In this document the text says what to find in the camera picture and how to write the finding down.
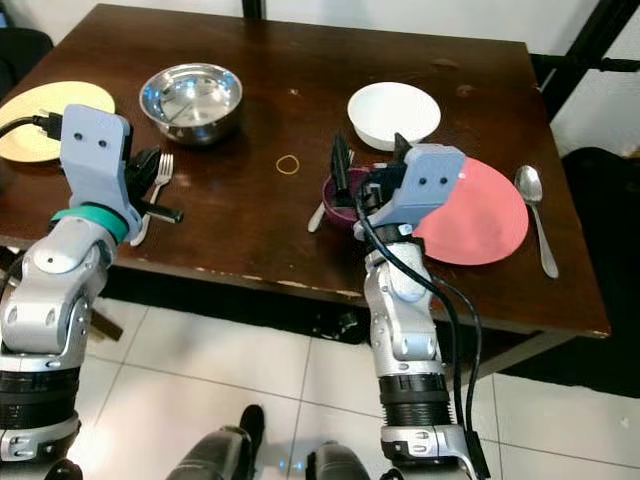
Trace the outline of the white bowl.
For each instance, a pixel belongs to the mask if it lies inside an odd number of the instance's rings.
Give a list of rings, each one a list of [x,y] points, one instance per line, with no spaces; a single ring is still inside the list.
[[[411,143],[424,140],[442,120],[429,93],[397,82],[366,84],[349,97],[347,115],[357,137],[381,151],[396,147],[396,134]]]

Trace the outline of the purple cup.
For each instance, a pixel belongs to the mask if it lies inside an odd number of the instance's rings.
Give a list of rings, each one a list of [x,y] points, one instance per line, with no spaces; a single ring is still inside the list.
[[[355,166],[348,170],[349,186],[356,187],[370,173],[369,166]],[[349,196],[339,196],[334,186],[333,175],[325,179],[323,186],[324,218],[335,227],[352,229],[358,220],[355,207],[348,205]]]

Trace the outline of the stainless steel bowl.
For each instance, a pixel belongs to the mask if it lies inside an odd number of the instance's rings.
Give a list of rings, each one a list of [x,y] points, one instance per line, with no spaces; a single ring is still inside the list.
[[[160,70],[140,90],[140,106],[170,141],[215,145],[241,128],[241,78],[219,65],[187,63]]]

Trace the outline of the dark brown wooden table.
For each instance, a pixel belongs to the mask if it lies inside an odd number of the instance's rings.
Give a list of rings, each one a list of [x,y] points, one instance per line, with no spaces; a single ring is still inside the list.
[[[499,343],[484,369],[497,372],[573,337],[612,333],[579,215],[558,155],[529,51],[521,42],[246,20],[99,4],[19,83],[96,84],[131,122],[133,146],[165,145],[142,113],[148,78],[174,65],[210,63],[242,79],[242,125],[210,148],[174,147],[175,177],[161,201],[180,224],[154,221],[119,264],[175,276],[362,305],[364,262],[348,230],[308,233],[320,204],[334,134],[351,133],[349,96],[394,81],[430,93],[442,123],[430,141],[460,148],[511,177],[535,166],[540,214],[559,276],[541,269],[538,243],[480,268],[431,265],[456,285],[489,328],[531,332]],[[300,170],[276,172],[293,154]]]

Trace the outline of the yellow plate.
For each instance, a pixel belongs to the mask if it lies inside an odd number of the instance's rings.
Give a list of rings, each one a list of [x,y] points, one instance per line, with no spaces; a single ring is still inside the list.
[[[32,88],[0,106],[0,122],[13,122],[23,116],[63,114],[69,104],[91,106],[114,113],[114,97],[104,88],[83,81],[61,81]],[[36,125],[22,125],[0,138],[0,156],[14,163],[41,163],[54,160],[60,145],[50,140]]]

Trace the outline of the pink plate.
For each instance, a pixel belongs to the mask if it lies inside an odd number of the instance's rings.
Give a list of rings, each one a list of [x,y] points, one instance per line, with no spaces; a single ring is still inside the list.
[[[462,266],[507,259],[525,241],[529,214],[515,184],[468,157],[447,204],[426,216],[413,236],[426,256]]]

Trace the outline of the silver metal spoon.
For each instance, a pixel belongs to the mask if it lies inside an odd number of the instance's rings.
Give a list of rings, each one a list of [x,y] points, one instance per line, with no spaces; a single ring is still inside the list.
[[[517,170],[515,178],[515,187],[520,192],[522,200],[524,200],[527,209],[529,209],[534,220],[536,232],[538,232],[538,246],[541,262],[541,269],[549,278],[558,278],[561,271],[558,269],[557,261],[554,259],[552,250],[550,250],[547,232],[541,221],[540,212],[538,206],[543,200],[544,189],[541,186],[541,179],[538,170],[531,165],[522,165]]]

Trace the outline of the black wheeled chair base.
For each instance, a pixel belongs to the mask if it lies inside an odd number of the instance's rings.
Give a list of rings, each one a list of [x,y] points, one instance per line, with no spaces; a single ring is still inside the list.
[[[370,338],[369,312],[346,310],[319,314],[310,328],[316,338],[360,346]]]

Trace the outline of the black chair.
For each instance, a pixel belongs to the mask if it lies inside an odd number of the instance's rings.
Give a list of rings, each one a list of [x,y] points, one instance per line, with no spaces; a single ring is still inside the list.
[[[12,91],[52,49],[51,38],[37,29],[1,28],[1,91]]]
[[[585,147],[562,165],[604,297],[640,294],[640,157]]]

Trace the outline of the grey left robot leg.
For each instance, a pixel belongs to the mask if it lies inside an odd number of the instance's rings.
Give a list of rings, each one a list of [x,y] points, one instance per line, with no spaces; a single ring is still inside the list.
[[[264,431],[264,410],[260,404],[250,404],[238,425],[204,436],[165,480],[252,480]]]

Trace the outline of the grey robot leg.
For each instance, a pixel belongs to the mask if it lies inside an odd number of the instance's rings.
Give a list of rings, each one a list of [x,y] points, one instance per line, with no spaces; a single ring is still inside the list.
[[[204,436],[165,480],[252,480],[264,431],[264,410],[260,404],[250,404],[238,425]]]
[[[305,480],[372,480],[357,454],[338,442],[325,442],[308,454]]]

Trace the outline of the grey right robot leg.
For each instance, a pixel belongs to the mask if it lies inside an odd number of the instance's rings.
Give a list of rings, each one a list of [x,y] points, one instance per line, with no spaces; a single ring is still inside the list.
[[[338,442],[325,442],[308,454],[305,480],[372,480],[357,454]]]

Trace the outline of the black metal frame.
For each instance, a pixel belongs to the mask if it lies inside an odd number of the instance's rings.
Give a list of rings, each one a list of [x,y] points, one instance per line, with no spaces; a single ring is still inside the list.
[[[543,83],[541,88],[544,90],[544,83],[552,81],[553,74],[562,70],[568,73],[585,73],[591,69],[605,72],[640,70],[640,60],[605,56],[636,10],[640,10],[640,0],[598,0],[566,54],[531,54],[532,67],[539,82]]]

